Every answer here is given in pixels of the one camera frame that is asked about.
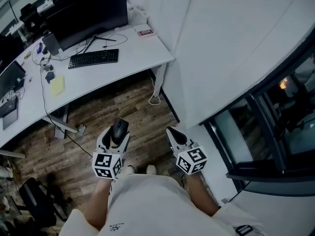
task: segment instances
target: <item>white shirt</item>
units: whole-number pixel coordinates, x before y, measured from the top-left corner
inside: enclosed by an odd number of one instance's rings
[[[132,174],[112,188],[107,221],[100,232],[75,209],[60,236],[230,236],[237,235],[233,227],[241,225],[255,226],[265,235],[255,218],[232,204],[213,217],[206,215],[171,177]]]

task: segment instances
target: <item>computer mouse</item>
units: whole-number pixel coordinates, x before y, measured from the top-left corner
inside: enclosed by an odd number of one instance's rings
[[[112,141],[118,145],[124,139],[128,131],[129,122],[123,119],[115,119],[113,124]]]

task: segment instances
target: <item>monitor stand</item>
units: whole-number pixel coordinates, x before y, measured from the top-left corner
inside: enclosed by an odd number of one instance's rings
[[[97,40],[97,39],[116,42],[116,40],[114,40],[114,39],[109,39],[109,38],[103,38],[103,37],[96,37],[96,36],[94,36],[93,39],[92,39],[92,41],[88,44],[87,48],[84,50],[83,53],[85,53],[85,52],[88,50],[88,48],[90,47],[90,45],[92,45],[92,43],[93,43],[95,40]]]

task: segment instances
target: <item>yellow sticky note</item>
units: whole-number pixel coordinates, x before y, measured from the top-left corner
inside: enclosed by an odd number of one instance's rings
[[[56,96],[57,94],[64,91],[64,77],[57,76],[50,81],[51,94]]]

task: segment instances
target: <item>black keyboard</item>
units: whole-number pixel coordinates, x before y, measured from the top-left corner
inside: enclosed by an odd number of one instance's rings
[[[5,117],[17,108],[17,97],[12,97],[0,107],[0,118]]]
[[[118,51],[119,49],[113,49],[73,55],[71,56],[68,69],[87,65],[118,62]]]

